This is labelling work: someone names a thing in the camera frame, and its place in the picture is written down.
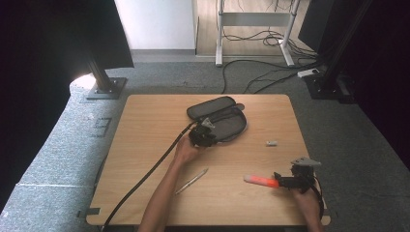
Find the human arm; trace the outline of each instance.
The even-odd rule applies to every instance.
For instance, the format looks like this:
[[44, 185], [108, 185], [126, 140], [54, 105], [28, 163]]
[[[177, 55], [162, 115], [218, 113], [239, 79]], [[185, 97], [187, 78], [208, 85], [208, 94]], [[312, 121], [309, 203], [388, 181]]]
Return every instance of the human arm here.
[[319, 216], [319, 204], [317, 196], [310, 188], [305, 193], [300, 193], [299, 189], [291, 189], [299, 210], [305, 218], [308, 232], [324, 232], [322, 221]]
[[164, 230], [179, 174], [182, 168], [197, 158], [204, 149], [192, 146], [187, 136], [181, 138], [173, 161], [169, 164], [168, 170], [148, 202], [138, 232], [160, 232]]

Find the black case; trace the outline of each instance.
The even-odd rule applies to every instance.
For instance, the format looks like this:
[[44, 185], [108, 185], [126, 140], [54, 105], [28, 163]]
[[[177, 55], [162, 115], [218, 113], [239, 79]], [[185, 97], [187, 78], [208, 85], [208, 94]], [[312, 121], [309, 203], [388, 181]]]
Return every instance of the black case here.
[[230, 97], [220, 97], [191, 106], [187, 114], [196, 121], [209, 118], [215, 126], [211, 134], [216, 137], [216, 142], [228, 142], [247, 128], [247, 118], [236, 104]]

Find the orange marker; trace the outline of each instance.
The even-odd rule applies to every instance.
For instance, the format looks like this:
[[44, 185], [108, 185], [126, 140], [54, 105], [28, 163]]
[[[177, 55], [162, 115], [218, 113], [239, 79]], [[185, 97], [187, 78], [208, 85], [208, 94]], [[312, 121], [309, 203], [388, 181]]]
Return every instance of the orange marker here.
[[253, 175], [244, 176], [244, 181], [251, 184], [256, 184], [259, 186], [266, 186], [270, 188], [279, 188], [279, 182], [275, 179], [268, 179], [264, 177], [258, 177]]

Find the gray carpet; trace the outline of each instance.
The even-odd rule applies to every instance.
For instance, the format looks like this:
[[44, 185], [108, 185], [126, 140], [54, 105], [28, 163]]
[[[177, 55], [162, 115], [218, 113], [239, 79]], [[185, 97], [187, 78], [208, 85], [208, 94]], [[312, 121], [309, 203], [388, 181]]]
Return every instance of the gray carpet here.
[[[272, 69], [256, 63], [232, 64], [225, 72], [225, 93], [242, 94], [252, 79]], [[135, 63], [135, 69], [107, 73], [128, 79], [120, 99], [87, 101], [89, 90], [77, 81], [72, 84], [64, 113], [1, 214], [1, 231], [98, 231], [86, 223], [84, 212], [127, 96], [220, 94], [223, 89], [222, 69], [212, 62]], [[264, 78], [290, 73], [272, 72]], [[247, 93], [269, 83], [256, 82]], [[409, 170], [359, 106], [314, 101], [299, 77], [260, 94], [289, 96], [309, 155], [323, 164], [316, 173], [332, 217], [326, 231], [410, 231]]]

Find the hand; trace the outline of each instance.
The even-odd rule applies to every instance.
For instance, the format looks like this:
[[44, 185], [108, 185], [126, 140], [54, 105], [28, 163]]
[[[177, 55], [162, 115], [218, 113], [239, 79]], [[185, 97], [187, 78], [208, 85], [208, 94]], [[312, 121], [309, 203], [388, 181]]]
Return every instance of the hand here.
[[174, 160], [182, 165], [196, 159], [205, 147], [194, 147], [190, 138], [185, 135], [178, 142]]
[[291, 189], [296, 204], [307, 223], [309, 232], [325, 231], [319, 217], [319, 203], [314, 191], [309, 188], [307, 192], [301, 194], [299, 189]]

